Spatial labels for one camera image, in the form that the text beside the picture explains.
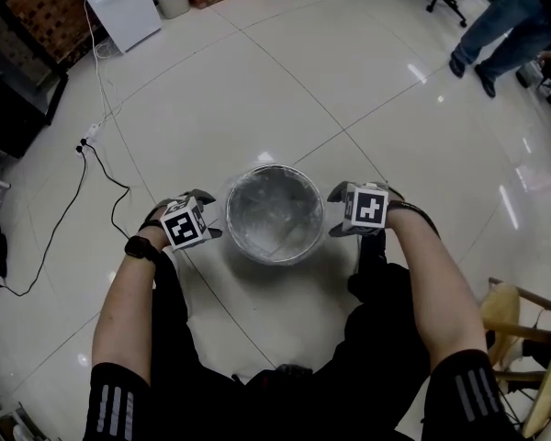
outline wooden stool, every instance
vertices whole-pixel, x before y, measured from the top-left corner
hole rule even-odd
[[[551,300],[544,299],[532,292],[517,288],[491,277],[494,285],[481,305],[484,328],[493,330],[496,336],[494,345],[489,349],[489,361],[494,366],[501,362],[516,338],[524,338],[538,343],[551,345],[551,332],[519,325],[521,298],[551,311]],[[551,417],[551,363],[547,371],[534,372],[494,372],[497,379],[541,382],[533,406],[523,426],[523,436],[531,437],[541,430]]]

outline wristwatch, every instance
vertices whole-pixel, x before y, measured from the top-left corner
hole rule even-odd
[[[151,245],[149,240],[145,237],[140,237],[139,235],[129,238],[129,241],[125,245],[125,253],[133,258],[147,258],[156,265],[157,260],[161,255],[161,253],[158,252],[153,245]]]

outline striped sleeve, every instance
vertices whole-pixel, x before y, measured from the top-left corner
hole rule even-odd
[[[96,365],[90,381],[84,441],[139,441],[151,434],[151,388],[141,377],[112,363]]]
[[[522,439],[500,402],[486,353],[461,351],[433,371],[422,441],[436,439]]]

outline forearm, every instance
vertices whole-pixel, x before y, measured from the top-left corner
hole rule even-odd
[[[441,240],[416,212],[394,210],[388,221],[410,269],[414,317],[432,368],[464,349],[487,351],[478,305]]]
[[[147,230],[140,235],[158,250],[163,241]],[[152,284],[155,265],[125,256],[98,319],[92,361],[115,363],[151,382]]]

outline black pants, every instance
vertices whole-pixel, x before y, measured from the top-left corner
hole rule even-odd
[[[414,323],[410,273],[387,264],[384,249],[383,235],[362,241],[359,273],[349,279],[362,304],[347,319],[345,340],[332,360],[303,378],[263,371],[247,386],[200,364],[184,297],[167,259],[157,268],[153,292],[152,393],[160,409],[179,394],[205,413],[217,410],[213,417],[284,414],[281,420],[298,428],[302,420],[318,416],[321,429],[338,426],[345,433],[375,416],[376,433],[408,439],[394,428],[430,374],[429,355]]]

